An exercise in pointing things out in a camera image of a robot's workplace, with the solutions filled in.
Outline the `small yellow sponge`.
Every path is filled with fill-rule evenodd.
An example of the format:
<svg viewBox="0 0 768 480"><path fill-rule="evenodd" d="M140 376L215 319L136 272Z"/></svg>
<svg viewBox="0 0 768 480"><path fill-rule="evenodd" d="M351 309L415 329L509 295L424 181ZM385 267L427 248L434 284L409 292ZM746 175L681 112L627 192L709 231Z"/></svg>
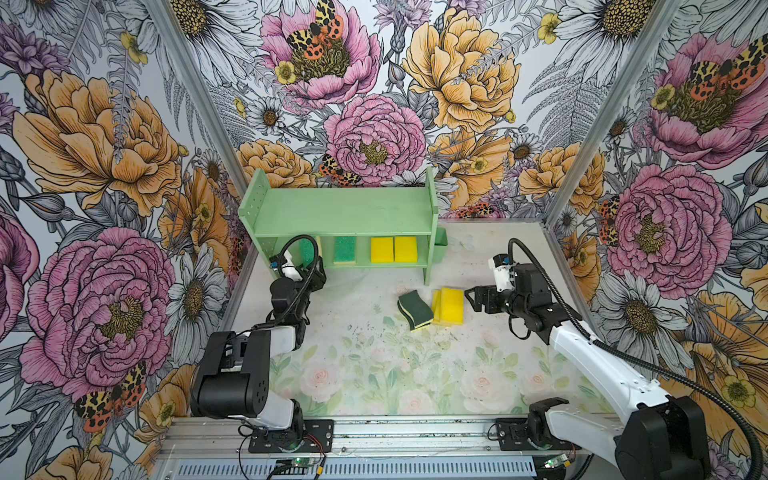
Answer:
<svg viewBox="0 0 768 480"><path fill-rule="evenodd" d="M370 239L370 262L372 264L391 264L394 262L394 258L393 237L373 237Z"/></svg>

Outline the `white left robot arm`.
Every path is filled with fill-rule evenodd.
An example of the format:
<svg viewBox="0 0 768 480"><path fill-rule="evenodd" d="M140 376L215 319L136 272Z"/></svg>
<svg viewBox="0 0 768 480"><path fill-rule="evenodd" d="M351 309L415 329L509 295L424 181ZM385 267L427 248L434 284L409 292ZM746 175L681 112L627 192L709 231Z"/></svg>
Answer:
<svg viewBox="0 0 768 480"><path fill-rule="evenodd" d="M304 435L299 403L270 389L272 359L302 346L310 294L326 282L320 259L296 272L297 279L284 274L270 285L272 310L267 320L245 332L211 335L191 387L193 416L239 418L269 433Z"/></svg>

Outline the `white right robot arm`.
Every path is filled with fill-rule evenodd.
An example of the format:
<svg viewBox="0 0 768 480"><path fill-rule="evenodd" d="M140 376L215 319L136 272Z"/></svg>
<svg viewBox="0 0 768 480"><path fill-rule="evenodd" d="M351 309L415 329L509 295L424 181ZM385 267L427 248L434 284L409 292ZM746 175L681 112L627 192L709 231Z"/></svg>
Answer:
<svg viewBox="0 0 768 480"><path fill-rule="evenodd" d="M488 262L494 282L465 291L476 312L523 320L528 332L563 355L598 389L613 416L589 414L560 397L533 403L524 427L499 425L500 444L553 449L584 447L625 479L707 479L712 470L705 417L687 397L597 344L597 338L542 272L498 255Z"/></svg>

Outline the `light green scrub sponge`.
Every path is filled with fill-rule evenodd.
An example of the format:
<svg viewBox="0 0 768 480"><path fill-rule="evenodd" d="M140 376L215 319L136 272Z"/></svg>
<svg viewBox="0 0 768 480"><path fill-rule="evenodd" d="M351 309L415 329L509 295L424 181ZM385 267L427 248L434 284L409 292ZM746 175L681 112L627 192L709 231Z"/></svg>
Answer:
<svg viewBox="0 0 768 480"><path fill-rule="evenodd" d="M333 263L335 265L354 265L357 239L354 236L338 236L334 239Z"/></svg>

